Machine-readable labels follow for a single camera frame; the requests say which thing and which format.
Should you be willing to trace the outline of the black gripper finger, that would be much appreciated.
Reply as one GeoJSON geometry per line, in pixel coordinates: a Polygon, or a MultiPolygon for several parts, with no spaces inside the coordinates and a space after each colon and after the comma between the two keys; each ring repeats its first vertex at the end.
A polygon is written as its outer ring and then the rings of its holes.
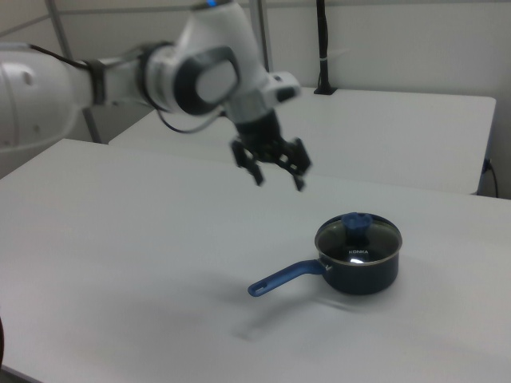
{"type": "Polygon", "coordinates": [[[311,160],[303,142],[295,138],[278,143],[276,164],[291,175],[296,190],[301,192],[305,187],[304,177],[311,167],[311,160]]]}
{"type": "Polygon", "coordinates": [[[257,164],[257,160],[254,159],[253,155],[244,147],[240,140],[233,140],[230,146],[236,166],[246,169],[253,177],[255,184],[261,186],[264,182],[264,177],[257,164]]]}

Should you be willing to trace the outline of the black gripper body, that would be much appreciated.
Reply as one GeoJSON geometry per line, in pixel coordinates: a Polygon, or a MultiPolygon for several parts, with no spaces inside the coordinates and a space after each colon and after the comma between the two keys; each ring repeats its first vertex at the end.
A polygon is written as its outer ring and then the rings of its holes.
{"type": "Polygon", "coordinates": [[[259,162],[277,164],[283,155],[284,139],[275,111],[243,123],[234,124],[237,137],[231,142],[236,164],[247,164],[248,157],[242,150],[250,152],[259,162]]]}

